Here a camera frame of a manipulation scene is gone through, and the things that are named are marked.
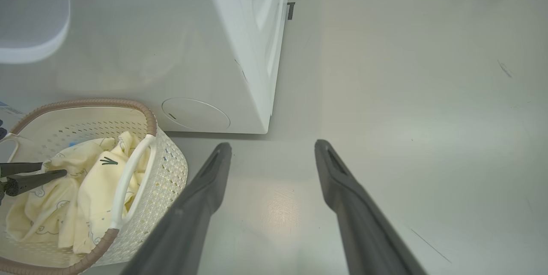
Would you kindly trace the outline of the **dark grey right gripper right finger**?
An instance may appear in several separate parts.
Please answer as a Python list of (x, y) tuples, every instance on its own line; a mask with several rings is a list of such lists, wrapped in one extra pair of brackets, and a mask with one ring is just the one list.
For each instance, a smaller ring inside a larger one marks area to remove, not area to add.
[(336, 214), (351, 275), (424, 275), (425, 269), (327, 140), (315, 142), (325, 203)]

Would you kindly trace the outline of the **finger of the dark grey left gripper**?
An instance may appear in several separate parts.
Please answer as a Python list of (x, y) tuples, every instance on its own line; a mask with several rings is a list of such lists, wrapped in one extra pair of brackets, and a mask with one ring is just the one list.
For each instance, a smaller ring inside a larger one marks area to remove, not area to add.
[(65, 177), (66, 170), (53, 170), (37, 175), (12, 175), (6, 178), (4, 185), (4, 193), (8, 196), (15, 197), (22, 193), (31, 191), (47, 183)]
[(41, 162), (5, 162), (0, 164), (0, 174), (1, 177), (8, 177), (20, 173), (39, 171), (41, 168)]

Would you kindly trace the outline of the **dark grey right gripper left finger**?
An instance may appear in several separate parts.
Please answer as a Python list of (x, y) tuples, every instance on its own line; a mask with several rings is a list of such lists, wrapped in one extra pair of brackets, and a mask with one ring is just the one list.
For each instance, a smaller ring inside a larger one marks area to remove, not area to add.
[(212, 215), (225, 195), (232, 148), (218, 144), (123, 269), (124, 275), (195, 275)]

